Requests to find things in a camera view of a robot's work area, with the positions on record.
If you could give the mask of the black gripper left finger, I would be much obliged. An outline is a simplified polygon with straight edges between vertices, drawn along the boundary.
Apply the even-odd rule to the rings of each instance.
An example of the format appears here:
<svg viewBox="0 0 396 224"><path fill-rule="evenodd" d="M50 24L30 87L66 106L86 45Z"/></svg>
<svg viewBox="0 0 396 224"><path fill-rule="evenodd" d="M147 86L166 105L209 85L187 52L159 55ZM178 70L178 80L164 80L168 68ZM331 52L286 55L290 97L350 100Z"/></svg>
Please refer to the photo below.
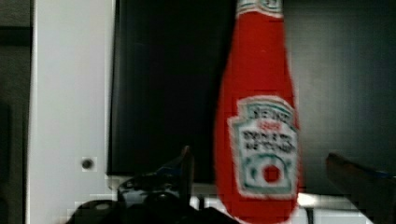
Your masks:
<svg viewBox="0 0 396 224"><path fill-rule="evenodd" d="M65 224L237 224L205 199L191 206L194 157L184 147L157 171L135 175L117 188L116 200L80 205Z"/></svg>

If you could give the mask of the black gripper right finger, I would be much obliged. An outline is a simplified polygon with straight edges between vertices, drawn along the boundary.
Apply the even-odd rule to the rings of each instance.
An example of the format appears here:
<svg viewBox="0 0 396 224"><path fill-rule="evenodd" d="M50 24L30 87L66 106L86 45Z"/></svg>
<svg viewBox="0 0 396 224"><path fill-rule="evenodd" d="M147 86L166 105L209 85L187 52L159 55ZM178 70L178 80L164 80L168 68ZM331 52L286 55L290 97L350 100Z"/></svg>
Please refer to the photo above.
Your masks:
<svg viewBox="0 0 396 224"><path fill-rule="evenodd" d="M328 179L374 224L395 224L395 176L335 153L326 158Z"/></svg>

